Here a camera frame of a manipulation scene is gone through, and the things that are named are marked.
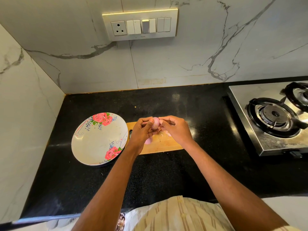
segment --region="plate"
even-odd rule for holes
[[[84,120],[72,138],[72,151],[86,165],[103,165],[117,157],[128,137],[128,128],[119,115],[98,113]]]

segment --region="hand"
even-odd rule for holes
[[[159,123],[162,130],[167,130],[174,140],[182,147],[193,143],[193,137],[189,130],[187,122],[183,118],[175,116],[159,117]]]
[[[128,146],[137,148],[138,155],[143,149],[145,140],[159,132],[158,129],[151,130],[153,122],[153,117],[139,118],[137,123],[134,125],[132,136],[129,139]]]

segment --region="wooden cutting board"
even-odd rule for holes
[[[130,132],[136,122],[128,122],[126,123],[128,127],[128,132]],[[150,154],[164,151],[175,151],[183,149],[181,145],[179,145],[174,138],[166,134],[165,131],[159,132],[157,135],[153,135],[153,141],[150,144],[145,144],[143,150],[140,154]]]

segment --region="black granite countertop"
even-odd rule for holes
[[[72,154],[71,139],[83,120],[100,112],[116,113],[126,122],[147,116],[182,117],[193,129],[196,142],[258,196],[308,193],[308,156],[300,160],[284,155],[259,157],[227,96],[230,85],[298,80],[308,80],[308,76],[67,95],[21,220],[78,216],[86,207],[114,163],[83,165]],[[175,195],[216,202],[185,150],[140,155],[133,165],[122,210]]]

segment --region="gas stove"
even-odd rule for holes
[[[229,86],[259,156],[308,153],[308,81]]]

